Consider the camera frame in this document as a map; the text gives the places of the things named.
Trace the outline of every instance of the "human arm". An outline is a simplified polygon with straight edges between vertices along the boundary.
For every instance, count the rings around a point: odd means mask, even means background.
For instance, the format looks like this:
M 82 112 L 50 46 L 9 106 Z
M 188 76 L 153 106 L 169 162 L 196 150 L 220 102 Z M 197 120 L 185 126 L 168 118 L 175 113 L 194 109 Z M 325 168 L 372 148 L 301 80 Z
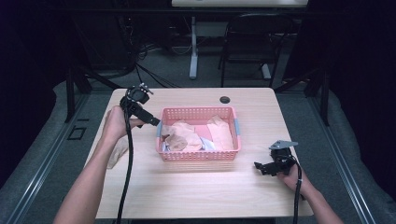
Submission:
M 130 119 L 131 128 L 144 124 Z M 106 167 L 117 141 L 126 134 L 124 113 L 119 106 L 107 112 L 102 135 L 86 166 L 67 193 L 54 223 L 93 223 L 102 198 Z
M 289 175 L 278 173 L 277 177 L 282 180 L 290 189 L 295 191 L 298 179 L 297 165 L 293 165 L 290 168 Z M 304 171 L 302 171 L 302 180 L 303 182 L 300 188 L 300 193 L 306 198 L 309 205 L 311 206 L 318 224 L 344 223 L 341 218 L 334 213 L 323 195 L 309 181 Z

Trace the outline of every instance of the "cloth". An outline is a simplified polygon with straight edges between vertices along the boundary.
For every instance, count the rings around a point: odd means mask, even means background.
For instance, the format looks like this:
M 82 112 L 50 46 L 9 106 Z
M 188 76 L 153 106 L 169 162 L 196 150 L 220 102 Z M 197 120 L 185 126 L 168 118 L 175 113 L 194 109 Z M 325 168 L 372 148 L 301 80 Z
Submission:
M 216 150 L 233 150 L 233 137 L 227 122 L 219 116 L 214 116 L 207 122 L 207 128 L 212 134 Z
M 112 169 L 119 158 L 128 150 L 129 143 L 128 143 L 128 135 L 123 136 L 119 139 L 117 144 L 114 146 L 113 152 L 111 152 L 110 159 L 107 163 L 107 169 Z
M 194 126 L 185 120 L 179 120 L 173 125 L 163 125 L 161 136 L 171 151 L 196 151 L 202 148 L 201 138 L 195 133 Z

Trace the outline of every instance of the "chair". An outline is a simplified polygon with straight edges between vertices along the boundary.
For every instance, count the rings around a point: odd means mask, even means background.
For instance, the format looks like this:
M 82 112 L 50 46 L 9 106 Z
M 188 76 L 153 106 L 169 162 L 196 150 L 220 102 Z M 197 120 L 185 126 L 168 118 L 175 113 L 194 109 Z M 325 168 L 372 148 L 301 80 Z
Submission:
M 227 24 L 219 60 L 221 87 L 226 79 L 227 62 L 256 63 L 260 65 L 259 70 L 266 63 L 272 63 L 274 68 L 269 84 L 271 88 L 283 39 L 292 27 L 292 19 L 279 14 L 245 13 L 232 18 Z

